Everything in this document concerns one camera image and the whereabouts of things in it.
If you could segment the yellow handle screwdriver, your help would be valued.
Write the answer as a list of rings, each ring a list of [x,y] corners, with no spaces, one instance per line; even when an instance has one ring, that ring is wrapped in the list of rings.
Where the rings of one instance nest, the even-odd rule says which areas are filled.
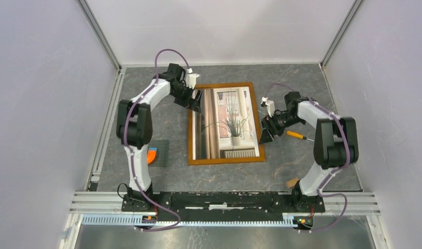
[[[291,137],[294,137],[294,138],[297,138],[297,139],[300,139],[300,140],[307,140],[307,141],[311,141],[311,142],[314,141],[313,139],[309,139],[306,136],[304,136],[304,135],[302,135],[300,133],[297,133],[297,132],[293,132],[293,131],[289,131],[288,130],[288,131],[286,131],[286,134],[288,136],[291,136]]]

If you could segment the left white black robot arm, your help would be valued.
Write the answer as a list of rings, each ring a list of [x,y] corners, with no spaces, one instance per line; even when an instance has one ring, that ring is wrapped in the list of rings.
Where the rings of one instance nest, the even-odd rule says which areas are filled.
[[[198,78],[192,69],[171,63],[166,72],[153,77],[143,92],[118,104],[116,135],[126,151],[130,169],[126,197],[134,200],[141,211],[149,211],[154,205],[147,160],[153,135],[151,112],[170,95],[175,104],[200,113],[202,91],[195,88]]]

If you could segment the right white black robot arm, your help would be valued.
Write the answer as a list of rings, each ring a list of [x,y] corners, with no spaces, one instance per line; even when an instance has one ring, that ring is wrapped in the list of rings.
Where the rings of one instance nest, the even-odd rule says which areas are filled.
[[[292,189],[290,203],[294,210],[303,212],[312,200],[322,196],[327,183],[342,170],[355,163],[359,157],[356,121],[352,117],[340,117],[328,111],[310,97],[297,91],[284,97],[285,110],[277,110],[267,97],[261,106],[267,115],[261,119],[259,144],[274,141],[286,129],[297,123],[309,124],[315,129],[313,141],[314,164],[308,173]]]

